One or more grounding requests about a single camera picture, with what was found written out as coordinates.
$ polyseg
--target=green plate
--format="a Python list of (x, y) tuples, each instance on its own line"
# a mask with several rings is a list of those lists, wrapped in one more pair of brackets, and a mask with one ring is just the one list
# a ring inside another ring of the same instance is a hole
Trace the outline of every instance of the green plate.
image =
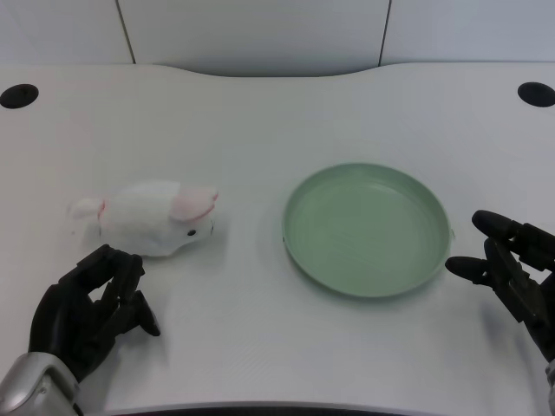
[(450, 226), (435, 195), (385, 166), (333, 166), (306, 179), (285, 208), (283, 234), (293, 260), (339, 292), (392, 296), (443, 267)]

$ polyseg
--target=white wall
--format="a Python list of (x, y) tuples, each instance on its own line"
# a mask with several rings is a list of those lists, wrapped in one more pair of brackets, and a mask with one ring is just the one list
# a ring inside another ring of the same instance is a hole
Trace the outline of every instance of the white wall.
[(555, 62), (555, 0), (393, 0), (382, 64)]
[(114, 0), (0, 0), (0, 63), (131, 63)]
[(121, 0), (137, 63), (215, 75), (378, 65), (389, 0)]
[[(389, 0), (120, 0), (138, 63), (333, 75), (380, 61)], [(555, 62), (555, 0), (392, 0), (382, 65)], [(116, 0), (0, 0), (0, 63), (131, 63)]]

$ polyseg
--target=rabbit ear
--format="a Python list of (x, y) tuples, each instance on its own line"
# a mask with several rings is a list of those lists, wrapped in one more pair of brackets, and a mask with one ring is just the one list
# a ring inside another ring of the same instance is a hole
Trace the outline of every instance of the rabbit ear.
[(218, 192), (211, 187), (181, 188), (172, 199), (170, 218), (177, 221), (194, 221), (208, 214), (216, 206)]

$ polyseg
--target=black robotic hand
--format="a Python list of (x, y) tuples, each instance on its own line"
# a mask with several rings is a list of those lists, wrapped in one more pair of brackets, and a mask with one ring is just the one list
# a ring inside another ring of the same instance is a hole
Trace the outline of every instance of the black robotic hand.
[[(104, 361), (117, 335), (137, 326), (160, 335), (136, 290), (144, 274), (139, 256), (103, 245), (46, 291), (31, 324), (29, 352), (55, 355), (81, 382)], [(92, 302), (88, 294), (106, 282), (101, 300)]]
[(486, 260), (451, 257), (445, 266), (457, 276), (493, 289), (518, 322), (524, 322), (543, 356), (555, 359), (555, 273), (541, 284), (529, 278), (511, 252), (536, 270), (555, 272), (555, 237), (489, 211), (477, 211), (474, 226), (488, 236)]

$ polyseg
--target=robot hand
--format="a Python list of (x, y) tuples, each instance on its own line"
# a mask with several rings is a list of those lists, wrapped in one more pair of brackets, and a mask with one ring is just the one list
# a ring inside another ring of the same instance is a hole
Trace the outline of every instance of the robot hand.
[[(0, 415), (80, 414), (78, 383), (104, 361), (117, 335), (137, 326), (160, 335), (136, 290), (142, 275), (139, 256), (103, 245), (50, 286), (33, 317), (29, 352), (0, 385)], [(88, 294), (105, 283), (101, 300), (92, 302)]]
[[(445, 263), (457, 276), (493, 289), (514, 319), (524, 322), (542, 355), (552, 387), (550, 407), (555, 415), (555, 237), (530, 224), (519, 224), (489, 211), (477, 211), (474, 226), (487, 235), (486, 260), (451, 257)], [(513, 254), (536, 270), (552, 273), (538, 284), (529, 278)]]

